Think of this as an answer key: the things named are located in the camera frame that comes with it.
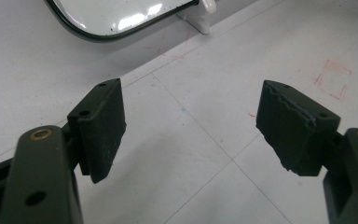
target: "floor tile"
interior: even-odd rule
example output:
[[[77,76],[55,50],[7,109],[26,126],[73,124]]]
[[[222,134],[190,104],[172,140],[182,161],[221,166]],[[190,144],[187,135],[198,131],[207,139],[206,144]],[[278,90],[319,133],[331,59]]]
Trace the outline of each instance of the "floor tile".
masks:
[[[164,223],[230,161],[153,77],[123,92],[127,131],[111,174],[80,176],[86,223]]]
[[[287,172],[260,134],[234,160],[291,223],[328,223],[323,178]]]
[[[286,223],[287,219],[231,162],[167,224]]]
[[[235,157],[257,135],[254,116],[264,79],[305,90],[327,59],[338,58],[358,38],[358,26],[348,31],[353,35],[330,31],[347,23],[327,13],[327,2],[281,2],[154,74]],[[321,29],[322,23],[329,26]]]

